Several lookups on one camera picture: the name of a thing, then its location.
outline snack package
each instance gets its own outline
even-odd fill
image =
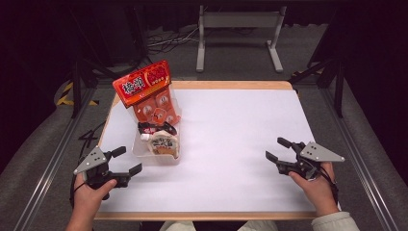
[[[167,61],[136,70],[113,82],[114,89],[136,123],[171,125],[180,120],[180,109],[172,97]]]

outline hand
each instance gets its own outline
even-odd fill
[[[331,163],[322,163],[321,167],[327,171],[330,179],[335,179]],[[313,181],[308,181],[293,171],[289,172],[289,175],[302,188],[310,202],[315,205],[318,217],[339,212],[330,185],[324,177],[319,176]]]
[[[102,198],[116,185],[116,180],[110,180],[101,188],[94,190],[84,183],[83,174],[76,176],[74,189],[74,209],[66,230],[92,230],[92,222],[102,202]]]

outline gray floor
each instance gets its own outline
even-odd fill
[[[293,72],[306,68],[324,30],[324,25],[283,28],[277,45],[284,67],[280,74],[274,71],[265,44],[270,32],[259,29],[246,36],[231,30],[207,33],[202,73],[195,72],[196,41],[150,58],[153,62],[167,60],[172,77],[178,80],[287,80]],[[361,230],[408,230],[408,221],[404,218],[408,214],[408,189],[352,92],[344,89],[344,119],[336,119],[332,101],[327,100],[332,90],[319,90],[313,84],[314,79],[310,77],[294,87],[299,90],[299,100],[316,141],[347,158],[345,163],[335,165],[343,210],[353,215]],[[15,227],[16,230],[64,230],[71,212],[68,202],[71,172],[83,145],[78,138],[106,119],[115,94],[109,81],[100,83],[96,90],[83,91],[90,94],[91,99],[99,100],[98,106],[87,106],[75,121],[70,118],[71,106],[58,106],[24,142],[0,175],[0,230]],[[72,124],[76,124],[75,129],[68,129],[67,134],[66,129]],[[342,125],[348,133],[344,134]],[[101,129],[97,130],[96,136],[99,137],[100,132]],[[61,142],[62,137],[69,137],[68,142]],[[33,193],[42,196],[32,197]],[[282,220],[277,224],[280,230],[311,230],[310,220]],[[96,221],[94,228],[138,230],[138,222]]]

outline person's right hand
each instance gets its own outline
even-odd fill
[[[327,171],[330,179],[334,181],[333,165],[331,163],[322,163],[321,167]],[[318,217],[339,212],[330,185],[324,177],[319,176],[313,181],[308,181],[293,171],[289,172],[289,175],[305,192],[310,202],[315,205]]]

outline table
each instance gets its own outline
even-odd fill
[[[183,110],[180,164],[144,167],[128,188],[110,192],[111,197],[102,202],[96,219],[315,216],[303,191],[288,176],[279,174],[265,157],[268,150],[281,160],[295,161],[294,152],[276,142],[279,136],[290,141],[314,140],[288,82],[173,81],[172,86]],[[125,154],[111,159],[113,172],[126,171],[138,163],[132,151],[136,130],[136,123],[116,98],[100,141],[103,151],[127,147]]]

